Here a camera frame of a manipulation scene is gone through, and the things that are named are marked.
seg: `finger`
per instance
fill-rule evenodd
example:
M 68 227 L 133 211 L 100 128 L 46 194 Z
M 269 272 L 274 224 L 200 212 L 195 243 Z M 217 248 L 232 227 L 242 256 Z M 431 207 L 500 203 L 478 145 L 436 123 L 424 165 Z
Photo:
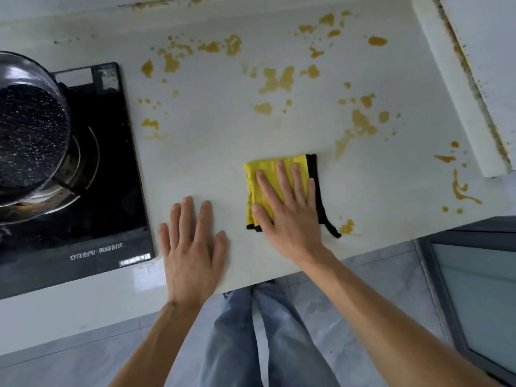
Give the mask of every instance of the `finger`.
M 285 170 L 285 164 L 282 160 L 276 162 L 276 175 L 280 182 L 281 194 L 283 194 L 285 205 L 292 206 L 294 204 L 292 188 L 288 180 L 287 171 Z
M 179 241 L 190 243 L 192 240 L 192 216 L 194 202 L 192 197 L 185 197 L 181 204 L 181 216 L 179 218 Z
M 314 212 L 317 212 L 317 205 L 315 203 L 315 180 L 313 178 L 308 180 L 308 196 L 306 197 L 306 203 Z
M 163 254 L 163 257 L 168 256 L 170 254 L 170 239 L 168 236 L 168 227 L 165 223 L 160 224 L 158 227 L 158 239 L 159 239 L 159 248 Z
M 177 248 L 179 244 L 179 217 L 181 215 L 181 205 L 173 204 L 170 208 L 170 228 L 168 236 L 170 238 L 170 247 L 172 250 Z
M 197 242 L 208 242 L 208 235 L 210 234 L 212 226 L 212 203 L 210 201 L 204 201 L 201 205 L 201 211 L 199 212 L 199 218 L 197 219 L 197 227 L 195 229 L 194 241 Z
M 292 178 L 293 178 L 293 194 L 296 198 L 296 202 L 300 205 L 306 205 L 306 197 L 303 190 L 303 182 L 301 181 L 301 174 L 299 172 L 299 165 L 294 163 L 292 165 Z
M 226 253 L 228 250 L 228 238 L 224 231 L 220 231 L 215 235 L 215 244 L 213 247 L 212 269 L 217 283 L 222 276 L 225 265 Z
M 280 209 L 281 205 L 283 204 L 276 194 L 276 190 L 274 190 L 269 180 L 267 179 L 267 175 L 265 175 L 262 170 L 258 170 L 256 171 L 256 179 L 258 180 L 258 184 L 260 185 L 261 190 L 267 199 L 267 202 L 273 209 L 273 212 Z
M 270 220 L 270 217 L 263 206 L 260 204 L 252 204 L 251 211 L 255 215 L 256 221 L 258 221 L 258 224 L 265 235 L 274 231 L 273 222 Z

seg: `black stove top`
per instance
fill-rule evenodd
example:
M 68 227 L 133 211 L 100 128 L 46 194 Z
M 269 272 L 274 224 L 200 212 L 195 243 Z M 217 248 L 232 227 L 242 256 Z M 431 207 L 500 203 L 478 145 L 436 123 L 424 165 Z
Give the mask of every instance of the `black stove top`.
M 95 175 L 65 207 L 0 225 L 0 299 L 154 257 L 118 65 L 55 77 L 68 86 L 76 135 L 89 128 L 96 139 Z

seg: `blue jeans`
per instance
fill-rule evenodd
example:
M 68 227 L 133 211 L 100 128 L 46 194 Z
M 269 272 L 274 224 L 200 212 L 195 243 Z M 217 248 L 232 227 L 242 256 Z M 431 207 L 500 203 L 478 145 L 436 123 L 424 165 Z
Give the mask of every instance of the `blue jeans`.
M 285 292 L 264 282 L 229 295 L 213 325 L 201 369 L 201 387 L 263 387 L 251 300 L 255 293 L 269 344 L 270 387 L 337 387 Z

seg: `pot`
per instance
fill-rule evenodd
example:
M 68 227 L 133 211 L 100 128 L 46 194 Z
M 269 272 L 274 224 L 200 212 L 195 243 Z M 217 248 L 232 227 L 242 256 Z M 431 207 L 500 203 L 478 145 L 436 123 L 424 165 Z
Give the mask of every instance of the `pot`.
M 53 100 L 33 99 L 36 96 L 31 93 L 41 91 L 27 86 L 45 91 Z M 20 91 L 23 97 L 31 98 L 30 111 L 25 111 L 26 107 L 13 111 L 16 107 L 12 101 L 7 105 L 10 99 L 5 98 L 12 97 L 7 92 L 13 90 L 15 95 Z M 52 119 L 45 109 L 48 103 L 58 108 L 55 101 L 62 113 L 57 112 Z M 0 206 L 27 199 L 55 175 L 68 149 L 70 134 L 70 110 L 53 76 L 30 58 L 0 51 Z

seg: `yellow cleaning cloth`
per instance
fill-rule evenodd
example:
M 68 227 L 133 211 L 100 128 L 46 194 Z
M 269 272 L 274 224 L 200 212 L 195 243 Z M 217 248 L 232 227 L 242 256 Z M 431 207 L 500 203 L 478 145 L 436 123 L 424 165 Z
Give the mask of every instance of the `yellow cleaning cloth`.
M 247 185 L 249 186 L 249 198 L 247 201 L 247 225 L 254 225 L 255 227 L 260 225 L 258 221 L 256 221 L 256 218 L 254 217 L 251 211 L 251 205 L 254 203 L 263 206 L 267 210 L 269 217 L 271 219 L 274 218 L 273 210 L 270 208 L 270 205 L 267 202 L 265 195 L 261 191 L 260 185 L 258 184 L 258 181 L 256 179 L 256 171 L 262 170 L 265 173 L 265 175 L 267 175 L 267 179 L 273 186 L 274 190 L 276 190 L 276 193 L 279 195 L 281 201 L 283 202 L 285 200 L 281 193 L 280 182 L 276 175 L 275 165 L 278 160 L 282 160 L 283 163 L 285 163 L 285 169 L 291 187 L 293 186 L 292 164 L 297 163 L 299 165 L 299 173 L 301 174 L 301 182 L 303 183 L 304 194 L 308 194 L 309 175 L 308 164 L 306 162 L 306 155 L 283 157 L 279 159 L 257 160 L 255 162 L 247 163 L 246 165 L 244 165 L 244 168 L 247 172 Z

